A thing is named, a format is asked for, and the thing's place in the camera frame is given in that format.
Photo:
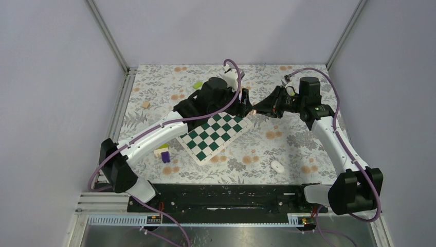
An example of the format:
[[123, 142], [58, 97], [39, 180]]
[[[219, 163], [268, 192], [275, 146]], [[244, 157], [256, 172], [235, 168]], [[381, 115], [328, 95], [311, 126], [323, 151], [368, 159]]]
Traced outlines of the white earbud case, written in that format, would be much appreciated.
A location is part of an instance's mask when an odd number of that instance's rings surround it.
[[284, 166], [277, 160], [273, 160], [270, 163], [271, 168], [277, 173], [277, 174], [283, 174], [284, 173]]

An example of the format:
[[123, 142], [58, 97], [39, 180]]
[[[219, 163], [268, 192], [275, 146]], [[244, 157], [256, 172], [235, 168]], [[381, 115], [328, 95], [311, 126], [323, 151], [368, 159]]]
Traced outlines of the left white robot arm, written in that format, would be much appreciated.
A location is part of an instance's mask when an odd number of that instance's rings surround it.
[[111, 138], [104, 140], [96, 171], [102, 171], [106, 176], [109, 183], [106, 188], [138, 198], [146, 211], [156, 210], [160, 200], [156, 190], [150, 182], [139, 178], [132, 167], [146, 154], [206, 124], [215, 115], [227, 113], [245, 117], [252, 105], [241, 80], [238, 75], [211, 77], [201, 89], [175, 105], [172, 111], [142, 133], [119, 142]]

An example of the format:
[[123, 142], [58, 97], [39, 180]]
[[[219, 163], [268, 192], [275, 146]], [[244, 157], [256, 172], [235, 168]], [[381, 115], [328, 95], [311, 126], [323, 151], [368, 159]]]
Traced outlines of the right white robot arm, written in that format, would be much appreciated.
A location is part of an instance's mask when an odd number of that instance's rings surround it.
[[337, 175], [332, 185], [305, 185], [295, 197], [296, 208], [307, 212], [315, 204], [327, 206], [337, 215], [375, 210], [381, 212], [380, 192], [383, 174], [370, 168], [345, 139], [337, 123], [337, 114], [321, 102], [321, 83], [316, 77], [302, 77], [299, 91], [290, 95], [285, 86], [277, 86], [265, 99], [254, 105], [258, 114], [281, 118], [284, 112], [297, 113], [319, 139]]

